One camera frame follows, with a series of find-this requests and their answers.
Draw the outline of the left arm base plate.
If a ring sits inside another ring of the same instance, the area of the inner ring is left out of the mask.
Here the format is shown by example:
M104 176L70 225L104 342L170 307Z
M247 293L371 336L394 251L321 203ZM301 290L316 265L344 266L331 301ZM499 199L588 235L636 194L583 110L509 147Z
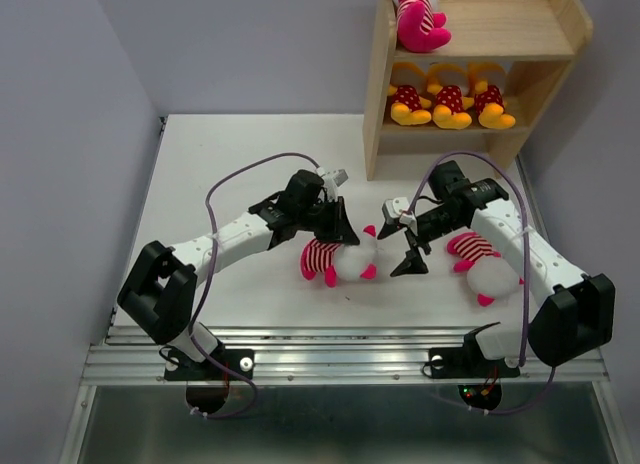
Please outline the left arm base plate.
M252 349L225 349L214 353L213 358L225 368L231 370L231 375L205 359L203 362L194 362L178 349L164 346L158 351L165 361L164 379L169 382L188 381L212 381L230 382L239 381L234 374L245 379L253 378L255 364L255 352Z

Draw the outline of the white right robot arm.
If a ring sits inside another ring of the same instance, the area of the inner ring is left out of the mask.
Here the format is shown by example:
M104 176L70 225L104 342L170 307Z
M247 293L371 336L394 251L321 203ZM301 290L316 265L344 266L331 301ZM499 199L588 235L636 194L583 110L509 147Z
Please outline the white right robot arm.
M425 274L431 243L467 228L485 239L523 281L521 323L477 328L460 350L463 368L482 374L496 360L522 365L532 353L558 367L609 343L613 336L616 289L604 274L590 275L557 252L528 223L516 189L506 191L492 178L470 181L457 162L444 157L427 171L420 186L438 204L417 214L420 195L388 199L382 206L385 239L404 231L409 249L393 276Z

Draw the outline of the white glasses doll striped shirt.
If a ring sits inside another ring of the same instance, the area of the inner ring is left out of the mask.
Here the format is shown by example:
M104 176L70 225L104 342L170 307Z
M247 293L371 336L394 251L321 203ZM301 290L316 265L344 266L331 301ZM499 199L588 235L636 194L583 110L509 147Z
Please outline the white glasses doll striped shirt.
M410 52L431 53L447 45L452 34L439 0L394 0L400 43Z

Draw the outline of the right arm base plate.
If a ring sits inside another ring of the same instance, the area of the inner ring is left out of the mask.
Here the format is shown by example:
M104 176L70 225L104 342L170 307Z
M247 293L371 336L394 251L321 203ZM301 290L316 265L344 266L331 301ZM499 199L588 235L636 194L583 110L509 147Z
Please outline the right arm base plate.
M517 378L518 368L510 368L504 360L487 360L477 350L463 347L432 348L422 366L422 374L431 379Z

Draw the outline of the white doll face down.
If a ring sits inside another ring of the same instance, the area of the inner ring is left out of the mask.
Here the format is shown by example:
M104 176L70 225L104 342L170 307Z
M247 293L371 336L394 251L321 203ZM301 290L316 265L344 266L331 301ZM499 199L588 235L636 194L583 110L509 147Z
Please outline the white doll face down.
M378 254L375 226L364 227L359 239L358 245L323 243L317 239L309 241L299 260L302 277L311 281L322 274L324 283L329 288L336 287L341 281L374 279L377 275Z
M466 276L469 288L482 307L509 297L524 284L502 254L476 232L453 237L446 251L457 259L453 272Z

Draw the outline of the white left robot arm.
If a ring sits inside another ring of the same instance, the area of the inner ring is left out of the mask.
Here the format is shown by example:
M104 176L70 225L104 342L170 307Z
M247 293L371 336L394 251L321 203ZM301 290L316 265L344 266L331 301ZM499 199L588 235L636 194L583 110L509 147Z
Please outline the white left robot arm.
M282 191L251 206L232 222L180 244L159 241L140 251L117 296L153 342L166 350L167 381L248 381L255 353L228 349L199 322L194 300L214 274L254 254L311 232L321 242L356 244L339 187L345 170L299 170Z

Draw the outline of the orange bear polka dot toy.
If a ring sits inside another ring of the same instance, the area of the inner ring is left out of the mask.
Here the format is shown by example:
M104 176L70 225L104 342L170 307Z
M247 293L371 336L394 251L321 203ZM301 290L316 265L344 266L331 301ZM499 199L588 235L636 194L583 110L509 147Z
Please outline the orange bear polka dot toy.
M432 120L431 101L422 96L427 86L424 71L411 62L392 66L387 96L391 119L401 126L419 126Z

